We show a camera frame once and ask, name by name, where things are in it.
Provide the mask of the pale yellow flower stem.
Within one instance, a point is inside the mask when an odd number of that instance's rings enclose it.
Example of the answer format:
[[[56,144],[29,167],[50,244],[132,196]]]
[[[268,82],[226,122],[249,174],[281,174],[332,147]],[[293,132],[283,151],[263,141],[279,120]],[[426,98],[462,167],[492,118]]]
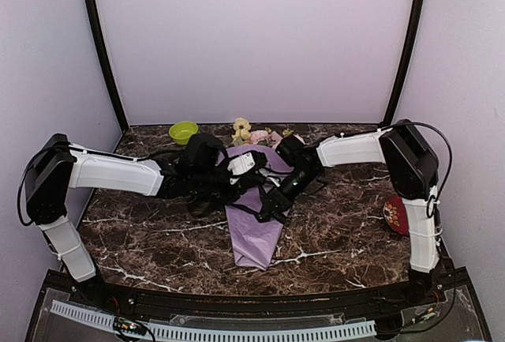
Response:
[[[232,135],[232,143],[234,146],[248,145],[252,138],[250,133],[251,125],[245,118],[236,118],[233,124],[234,134]]]

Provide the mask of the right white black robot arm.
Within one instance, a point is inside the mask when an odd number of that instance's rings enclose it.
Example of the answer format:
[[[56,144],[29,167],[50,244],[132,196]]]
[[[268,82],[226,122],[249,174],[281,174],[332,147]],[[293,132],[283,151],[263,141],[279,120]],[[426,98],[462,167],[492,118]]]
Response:
[[[383,163],[392,186],[402,199],[410,236],[410,268],[430,273],[440,261],[440,203],[445,181],[438,176],[439,159],[419,132],[423,125],[404,119],[374,132],[341,134],[312,145],[295,136],[284,138],[277,155],[292,171],[269,191],[260,191],[260,222],[284,222],[296,197],[325,168],[357,163]]]

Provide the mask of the pink rose stem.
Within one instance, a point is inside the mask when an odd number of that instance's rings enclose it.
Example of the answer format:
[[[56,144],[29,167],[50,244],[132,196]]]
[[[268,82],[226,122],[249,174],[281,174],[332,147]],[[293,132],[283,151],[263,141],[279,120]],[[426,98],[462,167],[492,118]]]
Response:
[[[250,142],[252,145],[270,146],[270,134],[267,130],[255,130],[251,132]]]

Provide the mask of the pink carnation stem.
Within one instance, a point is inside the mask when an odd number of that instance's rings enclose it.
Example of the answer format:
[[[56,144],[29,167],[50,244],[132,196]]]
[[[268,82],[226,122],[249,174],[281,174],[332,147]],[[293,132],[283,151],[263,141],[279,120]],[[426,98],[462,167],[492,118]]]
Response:
[[[284,129],[282,132],[272,131],[271,140],[276,144],[279,143],[283,138],[289,137],[291,135],[294,135],[303,144],[305,143],[303,138],[296,134],[292,129]]]

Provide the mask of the pink purple wrapping paper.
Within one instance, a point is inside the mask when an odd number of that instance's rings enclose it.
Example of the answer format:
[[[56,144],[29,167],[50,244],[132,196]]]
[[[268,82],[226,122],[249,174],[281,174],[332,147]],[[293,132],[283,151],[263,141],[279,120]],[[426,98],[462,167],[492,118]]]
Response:
[[[291,172],[289,167],[270,147],[263,145],[242,145],[228,148],[230,157],[256,151],[263,153],[271,169],[278,172]],[[271,264],[283,225],[277,220],[259,223],[254,215],[225,206],[226,219],[230,231],[235,264],[239,267],[266,270]]]

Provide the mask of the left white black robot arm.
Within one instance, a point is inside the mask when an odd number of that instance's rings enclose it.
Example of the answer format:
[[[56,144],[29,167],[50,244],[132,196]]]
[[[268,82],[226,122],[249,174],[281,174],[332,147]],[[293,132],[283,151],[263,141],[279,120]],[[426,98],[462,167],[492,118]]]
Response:
[[[28,162],[17,190],[17,214],[25,227],[39,227],[80,293],[94,307],[111,301],[111,290],[69,220],[65,200],[76,188],[119,190],[146,197],[172,199],[200,196],[227,205],[261,182],[263,154],[235,156],[206,133],[192,136],[182,150],[161,150],[145,157],[91,150],[54,134]]]

